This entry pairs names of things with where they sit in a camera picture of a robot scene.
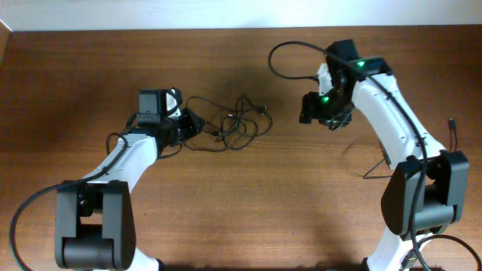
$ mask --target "white arm segment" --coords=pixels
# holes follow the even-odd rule
[[[157,159],[157,145],[154,137],[143,134],[129,134],[125,138],[129,142],[126,152],[117,163],[108,171],[108,174],[89,181],[91,184],[108,183],[113,180],[127,181],[129,192],[132,192],[142,173],[152,165]],[[107,166],[124,146],[124,140],[119,139],[115,149],[105,158],[105,160],[85,177],[91,176]],[[158,271],[159,263],[156,259],[148,257],[138,248],[134,252],[134,259],[128,271]]]
[[[392,93],[393,97],[407,112],[409,118],[419,130],[420,135],[425,139],[427,157],[439,156],[440,150],[445,150],[444,146],[427,132],[407,102],[405,102],[395,76],[380,74],[373,77]],[[393,102],[387,99],[387,95],[372,81],[367,79],[362,82],[356,82],[353,89],[352,102],[366,116],[377,133],[389,156],[391,169],[395,169],[398,163],[404,162],[411,155],[417,159],[423,158],[422,151],[417,146],[416,136],[407,120]],[[431,233],[420,234],[416,236],[416,240],[418,241],[430,235]],[[370,271],[398,271],[401,269],[401,262],[412,248],[411,240],[403,241],[400,236],[393,234],[386,227],[375,252],[368,257],[368,268]]]
[[[445,150],[444,146],[427,132],[407,102],[405,102],[395,76],[381,74],[373,77],[392,93],[393,97],[407,112],[419,130],[420,135],[425,139],[428,158],[440,155],[440,150]],[[415,134],[407,120],[405,120],[393,102],[387,100],[387,96],[372,81],[367,79],[362,82],[356,82],[353,88],[352,102],[366,116],[377,133],[389,156],[391,169],[395,169],[398,163],[404,162],[411,155],[417,159],[422,159],[422,151],[417,147],[419,142],[416,140]]]

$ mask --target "wooden table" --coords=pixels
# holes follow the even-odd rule
[[[447,233],[482,253],[482,27],[16,32],[0,69],[0,269],[16,269],[8,227],[27,196],[79,178],[105,157],[104,138],[138,109],[139,88],[177,87],[233,106],[241,94],[267,105],[271,132],[242,151],[187,148],[157,162],[132,194],[138,246],[169,265],[278,268],[360,263],[385,227],[387,180],[362,180],[381,158],[360,112],[336,132],[299,124],[312,81],[287,81],[267,67],[282,41],[321,47],[353,38],[362,56],[385,57],[429,132],[448,145],[457,120],[459,148],[471,162],[462,221]],[[280,50],[283,72],[312,75],[323,55]],[[215,108],[198,105],[200,114]],[[199,145],[213,137],[200,135]],[[380,169],[380,174],[389,173]],[[33,269],[53,260],[55,194],[22,215],[17,239]],[[424,250],[431,265],[474,270],[470,254],[448,241]]]

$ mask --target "table surface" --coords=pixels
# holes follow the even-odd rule
[[[471,162],[462,220],[448,234],[482,253],[482,27],[16,32],[0,69],[0,269],[16,269],[8,227],[27,196],[80,178],[105,157],[104,140],[138,109],[140,88],[177,87],[234,106],[246,94],[267,105],[273,129],[241,151],[189,151],[156,162],[132,194],[137,244],[169,265],[321,268],[361,263],[385,227],[380,198],[388,180],[363,180],[381,159],[374,131],[356,111],[336,132],[298,123],[312,81],[271,74],[267,54],[282,41],[320,47],[353,38],[362,56],[383,56],[426,129],[448,145],[457,120],[459,148]],[[316,73],[324,57],[281,49],[279,70]],[[193,105],[203,117],[218,110]],[[200,135],[197,145],[212,145]],[[378,169],[387,174],[387,168]],[[35,201],[17,226],[33,269],[56,269],[55,194]],[[457,244],[424,250],[433,266],[474,270]]]

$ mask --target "white wall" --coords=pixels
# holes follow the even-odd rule
[[[482,0],[0,0],[13,31],[481,24]]]

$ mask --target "white backdrop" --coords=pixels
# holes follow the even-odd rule
[[[13,31],[481,24],[482,0],[0,0]]]

